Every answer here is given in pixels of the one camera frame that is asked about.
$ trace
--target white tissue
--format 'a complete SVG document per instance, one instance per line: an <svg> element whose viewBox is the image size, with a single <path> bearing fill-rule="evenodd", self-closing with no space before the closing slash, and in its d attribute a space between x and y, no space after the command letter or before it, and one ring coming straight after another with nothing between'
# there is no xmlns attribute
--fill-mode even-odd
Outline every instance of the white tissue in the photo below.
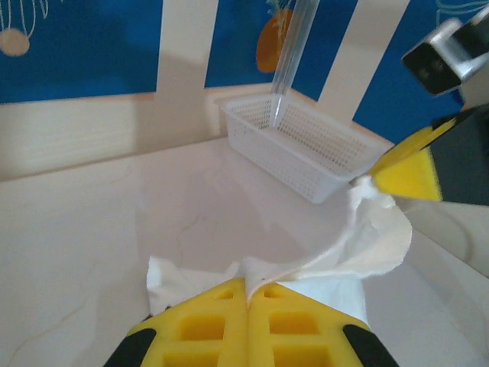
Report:
<svg viewBox="0 0 489 367"><path fill-rule="evenodd" d="M259 258L232 263L223 273L178 269L151 258L147 289L152 314L227 281L244 278L248 300L265 284L282 285L367 322L361 279L385 274L404 260L412 226L393 198L380 193L369 177L348 191L348 221L337 239L318 239L300 260L286 264Z"/></svg>

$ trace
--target marble surface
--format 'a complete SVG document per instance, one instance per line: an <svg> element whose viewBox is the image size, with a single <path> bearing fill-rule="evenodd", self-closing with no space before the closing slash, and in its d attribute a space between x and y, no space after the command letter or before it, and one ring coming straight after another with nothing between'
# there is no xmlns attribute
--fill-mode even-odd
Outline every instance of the marble surface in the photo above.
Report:
<svg viewBox="0 0 489 367"><path fill-rule="evenodd" d="M103 365L147 315L149 255L289 261L338 230L342 194L309 204L225 139L1 183L0 366ZM400 365L487 365L489 280L423 235L365 290Z"/></svg>

